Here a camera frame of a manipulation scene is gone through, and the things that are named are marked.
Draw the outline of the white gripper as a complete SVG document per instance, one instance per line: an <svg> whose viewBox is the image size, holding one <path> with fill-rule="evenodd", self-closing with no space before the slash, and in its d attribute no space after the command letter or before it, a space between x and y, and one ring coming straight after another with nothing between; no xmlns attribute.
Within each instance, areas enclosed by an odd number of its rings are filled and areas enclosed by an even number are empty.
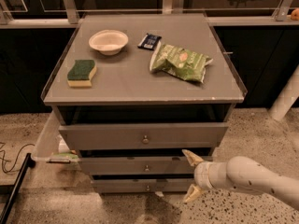
<svg viewBox="0 0 299 224"><path fill-rule="evenodd" d="M194 170L194 180L199 186L191 184L183 198L183 202L193 202L204 193L203 189L228 189L231 187L231 181L227 176L225 162L204 161L201 157L188 149L183 149L182 152L190 166L196 166Z"/></svg>

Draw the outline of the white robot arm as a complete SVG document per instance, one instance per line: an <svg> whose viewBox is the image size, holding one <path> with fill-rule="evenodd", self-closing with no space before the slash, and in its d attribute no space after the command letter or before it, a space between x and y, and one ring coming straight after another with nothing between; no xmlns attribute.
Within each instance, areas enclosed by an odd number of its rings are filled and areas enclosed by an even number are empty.
<svg viewBox="0 0 299 224"><path fill-rule="evenodd" d="M194 168L194 184L183 202L192 202L205 190L227 189L247 194L269 194L299 210L299 180L279 175L248 157L236 156L227 162L204 161L188 149L182 150Z"/></svg>

